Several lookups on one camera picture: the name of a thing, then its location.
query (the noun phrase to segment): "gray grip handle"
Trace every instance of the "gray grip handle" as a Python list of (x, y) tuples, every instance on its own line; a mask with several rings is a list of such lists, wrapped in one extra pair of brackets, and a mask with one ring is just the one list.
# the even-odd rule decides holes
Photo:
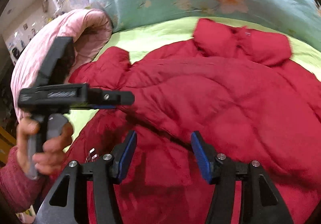
[[(62, 128), (68, 122), (68, 119), (60, 113), (54, 113), (49, 116), (47, 124), (47, 136), (46, 140), (49, 140), (53, 137), (61, 135)], [(28, 161), (30, 163), (30, 168), (26, 176), (29, 179), (36, 180), (39, 177), (39, 173), (35, 168), (35, 163), (33, 161), (33, 155), (37, 152), (42, 151), (42, 141), (39, 138), (39, 135), (32, 135), (28, 139)]]

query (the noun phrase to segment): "person's arm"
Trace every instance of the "person's arm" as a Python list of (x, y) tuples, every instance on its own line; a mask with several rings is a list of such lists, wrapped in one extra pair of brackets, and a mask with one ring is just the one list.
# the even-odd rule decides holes
[[(38, 197), (46, 181), (44, 176), (38, 180), (26, 177), (29, 171), (28, 137), (39, 131), (38, 124), (30, 118), (23, 118), (17, 128), (17, 146), (10, 150), (7, 165), (0, 170), (0, 191), (15, 212), (30, 208)], [(44, 143), (43, 153), (33, 156), (37, 170), (43, 175), (51, 175), (61, 170), (65, 161), (63, 149), (72, 142), (73, 127), (65, 124), (62, 134)]]

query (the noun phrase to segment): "green bed sheet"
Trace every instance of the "green bed sheet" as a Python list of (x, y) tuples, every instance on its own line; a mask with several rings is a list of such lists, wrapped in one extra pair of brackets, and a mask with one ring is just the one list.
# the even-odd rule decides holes
[[(166, 21), (163, 23), (138, 27), (111, 36), (109, 42), (101, 49), (94, 61), (111, 46), (117, 46), (129, 52), (131, 63), (141, 60), (147, 53), (163, 45), (192, 38), (192, 33), (201, 17), (185, 17), (177, 20)], [(257, 29), (265, 32), (279, 33), (264, 26), (229, 18), (209, 17), (216, 22), (229, 26)], [(321, 53), (310, 45), (286, 35), (292, 47), (291, 59), (311, 73), (315, 74), (321, 81)], [(74, 127), (73, 140), (79, 135), (86, 123), (96, 114), (98, 110), (71, 110), (67, 115)]]

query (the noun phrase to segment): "maroon sleeve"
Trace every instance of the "maroon sleeve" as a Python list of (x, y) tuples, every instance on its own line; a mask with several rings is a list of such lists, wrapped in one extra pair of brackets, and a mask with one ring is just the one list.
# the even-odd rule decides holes
[(41, 192), (45, 178), (28, 179), (17, 162), (17, 147), (10, 150), (8, 162), (0, 169), (0, 191), (14, 212), (30, 208)]

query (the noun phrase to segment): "finger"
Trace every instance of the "finger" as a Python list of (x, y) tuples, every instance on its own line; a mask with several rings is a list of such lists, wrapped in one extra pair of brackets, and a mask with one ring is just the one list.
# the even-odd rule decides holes
[(73, 134), (73, 126), (68, 122), (62, 128), (62, 133), (58, 137), (51, 138), (50, 140), (46, 141), (43, 145), (44, 152), (58, 152), (62, 151), (67, 146), (71, 145), (72, 143), (72, 136)]
[(22, 118), (17, 126), (17, 146), (21, 152), (27, 152), (29, 136), (36, 134), (38, 131), (39, 124), (37, 121), (31, 120), (29, 117)]
[(36, 153), (33, 156), (35, 163), (43, 165), (61, 165), (66, 159), (66, 155), (63, 151), (57, 153)]
[(43, 165), (37, 163), (35, 168), (43, 175), (52, 175), (61, 171), (62, 165)]

